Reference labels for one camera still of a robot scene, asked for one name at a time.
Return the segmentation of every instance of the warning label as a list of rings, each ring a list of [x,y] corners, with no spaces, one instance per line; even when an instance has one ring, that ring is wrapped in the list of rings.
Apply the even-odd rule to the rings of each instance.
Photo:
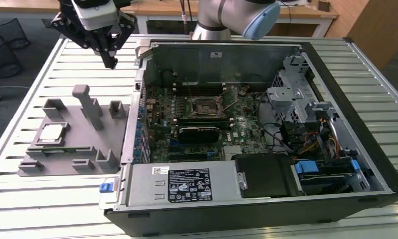
[[[171,203],[211,200],[210,168],[168,171],[168,201]]]

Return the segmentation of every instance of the metal table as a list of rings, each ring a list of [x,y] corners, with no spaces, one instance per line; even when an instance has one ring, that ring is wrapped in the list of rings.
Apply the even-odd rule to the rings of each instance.
[[[104,68],[92,50],[60,39],[0,140],[0,238],[131,238],[104,217],[98,206],[99,185],[115,175],[19,177],[18,166],[34,140],[47,98],[67,105],[72,86],[88,84],[100,102],[131,102],[136,77],[135,48],[144,38],[183,39],[186,36],[138,35],[119,51],[119,69]],[[398,170],[398,93],[355,44],[343,39],[270,38],[311,41],[363,120]],[[389,238],[398,239],[398,202],[361,211],[335,223],[292,225],[160,238]]]

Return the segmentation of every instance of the wooden desk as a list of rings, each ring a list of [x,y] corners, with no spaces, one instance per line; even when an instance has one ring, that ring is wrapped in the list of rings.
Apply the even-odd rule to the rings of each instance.
[[[192,15],[199,13],[199,1],[192,0]],[[139,18],[139,32],[148,34],[148,20],[182,21],[179,0],[139,0],[123,11]],[[59,13],[58,0],[0,0],[0,17],[52,19]],[[324,37],[332,21],[339,17],[334,12],[312,10],[304,6],[284,8],[278,23],[318,25],[314,37]]]

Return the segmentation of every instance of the gray plastic block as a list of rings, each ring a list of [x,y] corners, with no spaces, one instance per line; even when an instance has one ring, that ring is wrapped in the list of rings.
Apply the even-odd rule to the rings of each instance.
[[[92,171],[95,169],[95,165],[90,159],[74,159],[71,166],[78,171]]]
[[[116,173],[120,170],[130,106],[120,103],[114,103],[114,106],[119,107],[118,112],[114,112],[118,114],[112,113],[110,106],[100,106],[103,112],[100,121],[104,125],[100,131],[95,129],[91,120],[86,118],[83,106],[59,108],[63,117],[59,122],[46,117],[27,150],[27,156],[18,174],[20,176],[52,176]],[[54,124],[67,125],[66,129],[68,130],[60,135],[62,141],[56,140],[52,144],[39,144],[46,126]],[[56,139],[59,134],[59,129],[56,131],[52,130],[51,134],[55,136],[51,137],[52,140]],[[88,170],[80,166],[83,160],[90,160],[90,163],[84,166]],[[43,165],[42,170],[27,169],[35,168],[32,165],[36,162]]]
[[[115,119],[127,117],[127,112],[124,110],[123,101],[111,101],[110,112],[111,112],[112,118],[115,118]]]
[[[47,99],[43,110],[52,121],[62,121],[63,117],[59,110],[66,109],[67,106],[62,99]]]
[[[96,162],[99,163],[99,166],[104,169],[120,166],[120,161],[115,156],[112,150],[110,150],[108,152],[108,157],[106,157],[102,151],[99,150],[96,154]]]
[[[104,123],[100,120],[100,114],[103,113],[99,110],[98,101],[94,102],[91,96],[88,95],[91,88],[88,85],[75,85],[72,90],[72,95],[80,100],[83,111],[88,116],[88,119],[95,127],[96,131],[102,131],[104,129]]]
[[[26,172],[42,172],[44,170],[44,165],[39,161],[34,162],[22,162],[19,168]]]

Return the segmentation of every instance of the waste bin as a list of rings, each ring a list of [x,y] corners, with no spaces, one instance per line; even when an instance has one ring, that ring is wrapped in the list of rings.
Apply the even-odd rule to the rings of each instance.
[[[10,47],[23,49],[30,45],[24,29],[18,19],[0,18],[0,35],[6,36]]]
[[[0,78],[15,76],[22,70],[22,63],[0,35]]]

